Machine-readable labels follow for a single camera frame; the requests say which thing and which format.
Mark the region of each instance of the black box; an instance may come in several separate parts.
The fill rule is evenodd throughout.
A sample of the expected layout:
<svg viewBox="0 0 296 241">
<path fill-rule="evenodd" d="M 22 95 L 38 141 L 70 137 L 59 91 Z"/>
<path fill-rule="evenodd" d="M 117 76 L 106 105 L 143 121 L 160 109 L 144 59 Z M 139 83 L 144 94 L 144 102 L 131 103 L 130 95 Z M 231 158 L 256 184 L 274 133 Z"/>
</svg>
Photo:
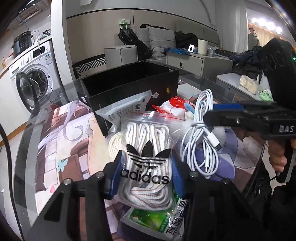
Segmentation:
<svg viewBox="0 0 296 241">
<path fill-rule="evenodd" d="M 179 70 L 143 61 L 108 69 L 81 80 L 102 134 L 107 136 L 112 124 L 98 116 L 96 110 L 151 90 L 152 97 L 146 110 L 153 111 L 152 105 L 160 106 L 177 95 L 178 79 Z"/>
</svg>

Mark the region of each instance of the finger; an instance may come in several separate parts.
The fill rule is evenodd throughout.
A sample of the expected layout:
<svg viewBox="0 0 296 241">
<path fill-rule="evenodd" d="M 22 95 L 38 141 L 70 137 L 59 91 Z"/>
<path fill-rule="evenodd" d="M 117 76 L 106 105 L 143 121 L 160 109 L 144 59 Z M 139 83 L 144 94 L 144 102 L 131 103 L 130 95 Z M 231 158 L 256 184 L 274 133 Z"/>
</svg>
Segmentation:
<svg viewBox="0 0 296 241">
<path fill-rule="evenodd" d="M 282 157 L 285 154 L 285 148 L 276 141 L 268 141 L 268 153 L 274 154 L 277 157 Z"/>
<path fill-rule="evenodd" d="M 277 172 L 283 172 L 284 171 L 284 167 L 281 167 L 281 166 L 272 165 L 272 168 L 274 170 L 276 170 Z"/>
<path fill-rule="evenodd" d="M 269 162 L 272 165 L 284 167 L 287 164 L 287 158 L 285 156 L 277 157 L 276 155 L 270 154 Z"/>
<path fill-rule="evenodd" d="M 296 139 L 291 140 L 291 146 L 293 149 L 296 149 Z"/>
</svg>

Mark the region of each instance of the glass tabletop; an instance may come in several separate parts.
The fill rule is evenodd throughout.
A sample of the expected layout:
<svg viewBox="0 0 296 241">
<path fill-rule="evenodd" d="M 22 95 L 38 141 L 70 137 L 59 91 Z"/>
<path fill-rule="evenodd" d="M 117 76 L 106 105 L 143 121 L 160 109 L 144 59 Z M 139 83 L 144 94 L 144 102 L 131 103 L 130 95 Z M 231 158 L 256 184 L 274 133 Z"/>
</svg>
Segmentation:
<svg viewBox="0 0 296 241">
<path fill-rule="evenodd" d="M 245 95 L 241 97 L 205 78 L 180 71 L 179 96 L 194 100 L 208 88 L 216 102 L 246 100 Z M 81 80 L 49 93 L 33 111 L 23 133 L 15 165 L 14 198 L 25 237 L 65 178 L 83 180 L 97 172 L 99 165 L 93 153 L 98 153 L 98 143 L 106 140 L 100 134 L 92 110 L 80 103 L 77 92 L 87 95 Z M 229 177 L 246 193 L 262 158 L 265 141 L 240 128 L 225 129 L 225 132 L 226 144 L 219 154 L 224 168 L 220 175 Z M 118 202 L 106 202 L 106 211 L 112 212 L 115 220 L 111 222 L 108 216 L 113 237 L 118 232 L 121 209 Z"/>
</svg>

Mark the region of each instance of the air conditioner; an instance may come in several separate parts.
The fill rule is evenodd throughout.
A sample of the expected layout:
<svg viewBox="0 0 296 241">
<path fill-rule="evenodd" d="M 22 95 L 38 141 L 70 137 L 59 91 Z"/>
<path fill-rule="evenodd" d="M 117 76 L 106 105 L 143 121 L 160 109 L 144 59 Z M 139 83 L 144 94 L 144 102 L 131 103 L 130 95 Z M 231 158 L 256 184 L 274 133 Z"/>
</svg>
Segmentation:
<svg viewBox="0 0 296 241">
<path fill-rule="evenodd" d="M 18 26 L 23 24 L 22 21 L 27 21 L 28 19 L 39 14 L 41 11 L 49 8 L 48 0 L 34 0 L 29 2 L 23 9 L 20 10 L 19 15 L 10 23 L 9 29 L 16 29 Z"/>
</svg>

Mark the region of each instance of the wooden baseboard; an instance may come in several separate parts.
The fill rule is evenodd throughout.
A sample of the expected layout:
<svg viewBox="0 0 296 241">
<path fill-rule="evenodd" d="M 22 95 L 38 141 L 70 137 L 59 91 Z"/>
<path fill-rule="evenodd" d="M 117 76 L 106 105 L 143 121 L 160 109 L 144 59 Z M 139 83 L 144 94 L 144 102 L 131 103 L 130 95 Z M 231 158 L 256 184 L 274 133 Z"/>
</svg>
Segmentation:
<svg viewBox="0 0 296 241">
<path fill-rule="evenodd" d="M 10 141 L 12 138 L 16 137 L 19 133 L 21 133 L 22 131 L 24 131 L 26 129 L 26 125 L 27 125 L 27 123 L 24 123 L 21 126 L 19 126 L 18 128 L 16 128 L 13 132 L 11 132 L 7 136 L 8 141 Z M 0 142 L 0 146 L 4 146 L 4 142 L 3 141 Z"/>
</svg>

